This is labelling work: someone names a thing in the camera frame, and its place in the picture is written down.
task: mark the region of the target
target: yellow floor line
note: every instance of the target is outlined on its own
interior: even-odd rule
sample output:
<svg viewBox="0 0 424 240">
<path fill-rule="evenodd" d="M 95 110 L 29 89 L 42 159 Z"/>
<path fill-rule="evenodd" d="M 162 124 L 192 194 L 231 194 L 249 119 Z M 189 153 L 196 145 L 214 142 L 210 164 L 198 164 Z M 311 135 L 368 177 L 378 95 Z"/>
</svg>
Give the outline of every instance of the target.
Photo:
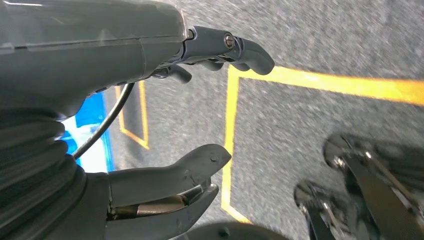
<svg viewBox="0 0 424 240">
<path fill-rule="evenodd" d="M 334 76 L 294 70 L 281 66 L 276 66 L 270 74 L 263 76 L 252 70 L 243 72 L 230 66 L 228 68 L 224 146 L 232 156 L 234 156 L 234 137 L 240 78 L 424 105 L 424 81 Z M 244 215 L 231 206 L 232 164 L 233 160 L 231 159 L 223 168 L 221 207 L 237 221 L 251 223 Z"/>
<path fill-rule="evenodd" d="M 141 125 L 143 129 L 143 138 L 141 139 L 136 134 L 132 133 L 128 129 L 125 128 L 125 119 L 124 119 L 124 109 L 122 109 L 119 113 L 119 130 L 121 133 L 127 135 L 130 139 L 134 140 L 134 142 L 138 143 L 143 148 L 149 150 L 149 129 L 147 122 L 147 105 L 146 105 L 146 91 L 145 91 L 145 83 L 140 81 L 138 83 L 138 89 L 140 91 L 140 112 L 141 112 Z M 121 89 L 119 86 L 115 87 L 115 96 L 116 100 L 120 98 Z"/>
</svg>

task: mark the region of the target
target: robotic hand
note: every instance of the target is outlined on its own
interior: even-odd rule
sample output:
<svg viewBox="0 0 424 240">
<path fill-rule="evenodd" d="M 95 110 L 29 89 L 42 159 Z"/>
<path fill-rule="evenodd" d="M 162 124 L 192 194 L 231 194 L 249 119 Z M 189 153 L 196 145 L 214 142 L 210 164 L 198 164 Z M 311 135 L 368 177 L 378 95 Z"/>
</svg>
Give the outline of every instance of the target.
<svg viewBox="0 0 424 240">
<path fill-rule="evenodd" d="M 228 31 L 188 29 L 173 6 L 128 0 L 0 1 L 0 239 L 169 239 L 218 193 L 231 155 L 201 146 L 167 167 L 85 173 L 58 120 L 114 85 L 191 75 L 178 64 L 266 75 L 274 61 Z"/>
</svg>

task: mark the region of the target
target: metal screw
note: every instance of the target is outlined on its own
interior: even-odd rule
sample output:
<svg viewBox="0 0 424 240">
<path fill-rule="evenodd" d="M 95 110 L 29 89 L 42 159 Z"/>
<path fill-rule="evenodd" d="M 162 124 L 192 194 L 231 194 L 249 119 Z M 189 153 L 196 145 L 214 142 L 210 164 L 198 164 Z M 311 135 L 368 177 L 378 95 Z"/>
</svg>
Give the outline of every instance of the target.
<svg viewBox="0 0 424 240">
<path fill-rule="evenodd" d="M 369 151 L 366 151 L 366 152 L 365 152 L 365 156 L 366 156 L 367 158 L 369 158 L 369 159 L 372 157 L 372 156 L 371 156 L 371 153 L 370 153 Z"/>
<path fill-rule="evenodd" d="M 300 205 L 299 205 L 299 208 L 300 208 L 300 211 L 301 211 L 303 214 L 307 214 L 307 213 L 308 213 L 308 209 L 305 207 L 305 205 L 300 204 Z"/>
<path fill-rule="evenodd" d="M 334 164 L 335 164 L 336 166 L 338 166 L 338 167 L 340 167 L 340 168 L 344 168 L 344 167 L 345 167 L 345 165 L 346 165 L 345 161 L 343 161 L 343 159 L 341 159 L 341 158 L 340 158 L 340 157 L 338 157 L 338 156 L 335 156 L 335 157 L 334 157 L 333 162 L 334 162 Z"/>
<path fill-rule="evenodd" d="M 234 36 L 233 36 L 231 33 L 227 32 L 227 33 L 224 35 L 224 43 L 225 43 L 225 46 L 226 46 L 228 49 L 232 49 L 232 48 L 234 48 L 234 44 L 235 44 Z"/>
<path fill-rule="evenodd" d="M 330 209 L 329 205 L 326 202 L 323 202 L 322 205 L 324 205 L 324 208 L 326 210 L 329 210 Z"/>
</svg>

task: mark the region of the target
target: black cable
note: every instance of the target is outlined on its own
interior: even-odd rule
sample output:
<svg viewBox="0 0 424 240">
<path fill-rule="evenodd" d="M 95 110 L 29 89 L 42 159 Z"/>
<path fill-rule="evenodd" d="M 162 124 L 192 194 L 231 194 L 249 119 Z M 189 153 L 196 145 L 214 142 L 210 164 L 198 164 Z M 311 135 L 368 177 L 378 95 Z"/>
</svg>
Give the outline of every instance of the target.
<svg viewBox="0 0 424 240">
<path fill-rule="evenodd" d="M 97 130 L 93 133 L 93 135 L 87 141 L 85 141 L 84 144 L 80 146 L 75 152 L 73 152 L 72 155 L 75 159 L 78 159 L 79 157 L 81 157 L 81 155 L 83 155 L 111 126 L 112 122 L 117 118 L 118 114 L 124 107 L 125 102 L 127 102 L 127 99 L 130 96 L 130 93 L 131 93 L 131 90 L 133 90 L 133 87 L 134 87 L 133 82 L 125 84 L 118 101 L 116 101 L 115 105 L 113 106 L 112 110 L 110 110 L 107 117 L 103 120 L 103 122 L 100 124 Z"/>
</svg>

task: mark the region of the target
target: blue object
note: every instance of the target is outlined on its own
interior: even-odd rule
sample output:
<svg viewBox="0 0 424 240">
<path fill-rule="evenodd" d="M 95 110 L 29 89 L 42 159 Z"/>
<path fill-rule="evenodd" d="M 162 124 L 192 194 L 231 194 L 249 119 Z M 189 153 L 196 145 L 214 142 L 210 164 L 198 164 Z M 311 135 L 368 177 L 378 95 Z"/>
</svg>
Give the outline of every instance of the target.
<svg viewBox="0 0 424 240">
<path fill-rule="evenodd" d="M 74 119 L 71 118 L 63 121 L 66 132 L 61 139 L 68 144 L 68 154 L 75 152 L 75 150 L 96 131 L 106 118 L 107 113 L 103 97 L 104 95 L 102 92 L 88 97 L 82 104 L 79 112 L 73 117 Z M 95 152 L 95 156 L 91 156 L 93 159 L 90 159 L 92 162 L 89 167 L 84 165 L 84 160 L 81 160 L 84 158 L 84 154 L 77 160 L 77 163 L 84 169 L 85 167 L 89 168 L 90 172 L 103 172 L 105 170 L 107 170 L 107 172 L 114 171 L 115 165 L 109 130 L 107 130 L 97 141 L 102 143 L 103 152 Z"/>
</svg>

